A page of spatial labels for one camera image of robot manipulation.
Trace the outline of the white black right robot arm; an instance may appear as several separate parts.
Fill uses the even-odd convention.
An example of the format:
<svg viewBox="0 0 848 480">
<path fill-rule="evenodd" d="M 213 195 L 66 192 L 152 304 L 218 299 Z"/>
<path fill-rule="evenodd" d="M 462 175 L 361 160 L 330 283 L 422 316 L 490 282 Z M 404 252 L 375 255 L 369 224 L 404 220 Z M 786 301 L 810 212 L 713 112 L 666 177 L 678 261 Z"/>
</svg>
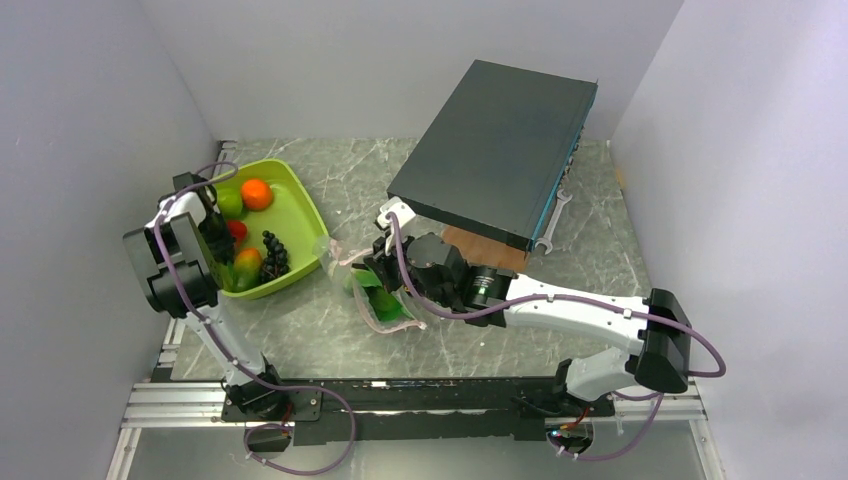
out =
<svg viewBox="0 0 848 480">
<path fill-rule="evenodd" d="M 468 263 L 429 233 L 392 245 L 378 238 L 364 258 L 389 293 L 405 290 L 431 313 L 478 327 L 527 327 L 592 337 L 606 350 L 560 363 L 551 388 L 557 411 L 574 415 L 615 390 L 641 386 L 664 394 L 688 388 L 690 324 L 676 297 L 590 294 L 524 274 Z"/>
</svg>

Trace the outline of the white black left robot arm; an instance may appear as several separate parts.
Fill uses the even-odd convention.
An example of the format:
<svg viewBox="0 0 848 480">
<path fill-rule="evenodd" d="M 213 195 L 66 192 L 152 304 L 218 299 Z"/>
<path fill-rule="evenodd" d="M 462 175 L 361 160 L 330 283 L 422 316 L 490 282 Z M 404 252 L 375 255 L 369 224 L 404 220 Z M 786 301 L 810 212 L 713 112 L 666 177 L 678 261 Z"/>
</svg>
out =
<svg viewBox="0 0 848 480">
<path fill-rule="evenodd" d="M 280 377 L 237 328 L 222 300 L 224 268 L 235 239 L 217 207 L 211 180 L 186 172 L 173 179 L 152 220 L 122 237 L 142 292 L 156 312 L 182 322 L 202 340 L 223 371 L 230 405 L 262 420 L 290 409 Z"/>
</svg>

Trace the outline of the clear pink zip top bag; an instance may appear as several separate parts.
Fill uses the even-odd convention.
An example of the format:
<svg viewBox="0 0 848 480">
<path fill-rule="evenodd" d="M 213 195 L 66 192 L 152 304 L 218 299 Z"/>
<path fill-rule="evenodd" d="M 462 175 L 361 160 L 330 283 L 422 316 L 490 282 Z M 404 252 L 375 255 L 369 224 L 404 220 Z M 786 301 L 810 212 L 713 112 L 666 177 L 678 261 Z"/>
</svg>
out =
<svg viewBox="0 0 848 480">
<path fill-rule="evenodd" d="M 418 308 L 399 292 L 388 293 L 364 263 L 371 249 L 360 249 L 328 235 L 313 244 L 313 253 L 330 280 L 334 293 L 346 298 L 356 314 L 374 332 L 389 335 L 405 330 L 427 330 Z"/>
</svg>

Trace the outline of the green toy cucumber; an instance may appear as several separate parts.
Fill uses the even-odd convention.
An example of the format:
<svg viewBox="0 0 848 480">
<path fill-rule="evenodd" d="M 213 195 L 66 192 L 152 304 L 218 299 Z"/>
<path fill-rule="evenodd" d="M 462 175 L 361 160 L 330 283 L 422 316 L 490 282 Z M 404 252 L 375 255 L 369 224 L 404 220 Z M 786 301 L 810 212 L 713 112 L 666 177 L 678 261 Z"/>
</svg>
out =
<svg viewBox="0 0 848 480">
<path fill-rule="evenodd" d="M 355 271 L 348 269 L 342 277 L 342 289 L 346 295 L 354 295 L 355 283 Z"/>
</svg>

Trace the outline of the white green toy bok choy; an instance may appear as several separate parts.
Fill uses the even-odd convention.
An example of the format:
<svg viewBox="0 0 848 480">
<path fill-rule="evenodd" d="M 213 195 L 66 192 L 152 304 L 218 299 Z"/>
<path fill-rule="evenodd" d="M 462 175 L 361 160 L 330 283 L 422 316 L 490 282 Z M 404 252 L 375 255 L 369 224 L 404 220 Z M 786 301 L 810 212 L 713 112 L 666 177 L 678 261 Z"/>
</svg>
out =
<svg viewBox="0 0 848 480">
<path fill-rule="evenodd" d="M 355 263 L 356 294 L 363 294 L 366 312 L 376 324 L 388 327 L 403 321 L 414 320 L 413 313 L 394 294 L 388 293 L 377 275 L 364 264 Z"/>
</svg>

